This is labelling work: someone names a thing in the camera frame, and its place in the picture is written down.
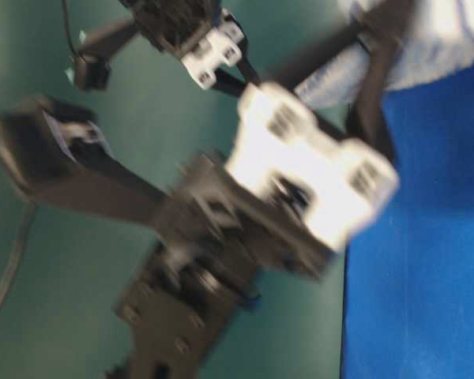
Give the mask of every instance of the blue cloth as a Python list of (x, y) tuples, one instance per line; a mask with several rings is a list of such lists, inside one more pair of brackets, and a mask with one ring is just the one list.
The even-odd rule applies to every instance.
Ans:
[(474, 378), (474, 66), (384, 105), (401, 189), (348, 254), (343, 378)]

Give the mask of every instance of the green surface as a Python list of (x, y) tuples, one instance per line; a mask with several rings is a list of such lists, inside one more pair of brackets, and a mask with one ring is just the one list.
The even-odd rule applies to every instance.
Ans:
[[(250, 37), (261, 73), (340, 22), (335, 0), (224, 4)], [(70, 11), (74, 39), (126, 15), (118, 0), (72, 1)], [(91, 107), (116, 158), (163, 189), (197, 150), (231, 148), (235, 99), (201, 91), (144, 39), (114, 60), (105, 93), (72, 88), (68, 65), (59, 1), (0, 0), (0, 111), (36, 92)], [(23, 207), (0, 168), (0, 275)], [(151, 231), (134, 225), (42, 207), (0, 313), (0, 379), (93, 379), (120, 362), (130, 333), (111, 309), (152, 242)], [(263, 306), (239, 315), (200, 377), (338, 377), (342, 265), (321, 283), (267, 273)]]

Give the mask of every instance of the white servo bracket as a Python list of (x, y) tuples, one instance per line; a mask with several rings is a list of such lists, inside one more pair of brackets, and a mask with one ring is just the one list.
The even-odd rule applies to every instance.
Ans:
[(311, 110), (277, 84), (249, 84), (239, 116), (227, 171), (263, 201), (277, 178), (308, 193), (302, 221), (333, 251), (344, 250), (370, 226), (397, 190), (397, 172), (382, 154), (357, 138), (334, 140), (318, 128)]
[[(222, 17), (229, 13), (224, 9)], [(243, 57), (239, 43), (245, 38), (234, 21), (223, 19), (200, 40), (197, 47), (182, 57), (181, 62), (193, 80), (203, 89), (216, 83), (215, 71), (225, 64), (233, 67)]]

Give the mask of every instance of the cable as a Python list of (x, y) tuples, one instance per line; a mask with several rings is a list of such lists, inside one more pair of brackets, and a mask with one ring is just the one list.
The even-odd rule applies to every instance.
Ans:
[(63, 7), (63, 21), (65, 24), (65, 36), (66, 42), (69, 44), (70, 51), (72, 52), (73, 57), (77, 57), (77, 52), (73, 46), (72, 37), (70, 37), (70, 23), (69, 23), (69, 6), (67, 5), (66, 0), (62, 0)]
[(3, 277), (0, 279), (0, 309), (7, 295), (10, 287), (16, 277), (17, 270), (23, 259), (23, 253), (28, 242), (28, 234), (33, 223), (34, 215), (36, 213), (36, 204), (28, 203), (23, 213), (21, 225), (17, 232), (16, 241), (14, 242), (13, 250), (10, 254), (9, 263), (4, 271)]

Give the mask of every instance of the white cloth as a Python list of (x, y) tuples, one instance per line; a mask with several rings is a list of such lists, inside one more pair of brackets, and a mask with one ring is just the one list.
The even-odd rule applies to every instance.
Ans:
[[(339, 0), (344, 15), (354, 16), (380, 0)], [(296, 92), (312, 108), (351, 102), (368, 67), (358, 44), (340, 53), (304, 81)], [(389, 75), (388, 89), (436, 81), (474, 63), (474, 0), (419, 0), (404, 50)]]

